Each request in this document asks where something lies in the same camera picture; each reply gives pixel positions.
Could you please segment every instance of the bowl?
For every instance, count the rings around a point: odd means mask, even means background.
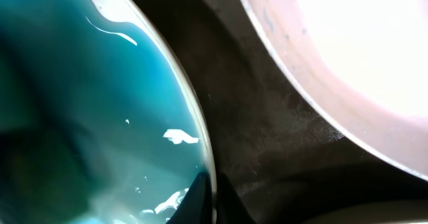
[[[426,0],[241,0],[279,69],[351,141],[428,180]]]
[[[27,143],[5,175],[26,218],[165,223],[198,173],[215,193],[195,93],[131,0],[0,0],[0,12],[0,131]]]

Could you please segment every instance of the teal liquid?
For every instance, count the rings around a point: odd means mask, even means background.
[[[91,0],[0,0],[0,16],[1,63],[10,69],[0,75],[14,76],[0,84],[18,86],[14,98],[0,91],[15,108],[0,110],[0,131],[55,130],[58,144],[76,150],[74,169],[83,166],[89,183],[82,186],[90,189],[80,193],[89,209],[76,215],[144,221],[142,210],[205,171],[200,142],[163,138],[168,129],[199,135],[170,63],[137,26],[104,19]],[[174,211],[150,222],[164,223]]]

